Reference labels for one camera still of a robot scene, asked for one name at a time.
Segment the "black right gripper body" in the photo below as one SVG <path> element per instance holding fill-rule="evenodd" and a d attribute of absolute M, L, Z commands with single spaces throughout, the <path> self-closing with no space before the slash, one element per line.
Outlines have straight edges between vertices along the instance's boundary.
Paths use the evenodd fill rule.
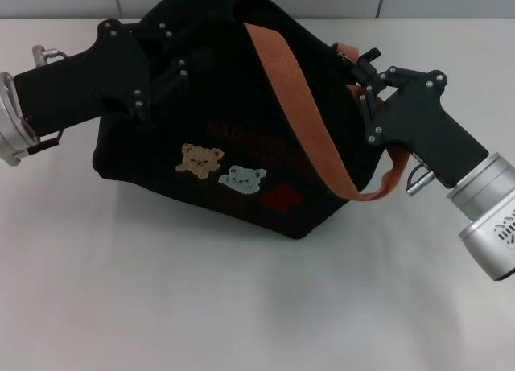
<path fill-rule="evenodd" d="M 453 188 L 488 157 L 488 151 L 442 107 L 443 72 L 425 73 L 402 88 L 376 90 L 383 104 L 365 139 L 374 146 L 400 146 L 417 156 L 445 187 Z"/>

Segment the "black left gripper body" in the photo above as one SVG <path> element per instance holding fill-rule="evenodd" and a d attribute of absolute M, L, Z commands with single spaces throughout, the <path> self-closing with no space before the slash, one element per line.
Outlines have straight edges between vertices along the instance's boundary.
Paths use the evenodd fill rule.
<path fill-rule="evenodd" d="M 135 29 L 106 20 L 90 49 L 14 77 L 23 118 L 37 135 L 108 113 L 150 119 L 148 59 Z"/>

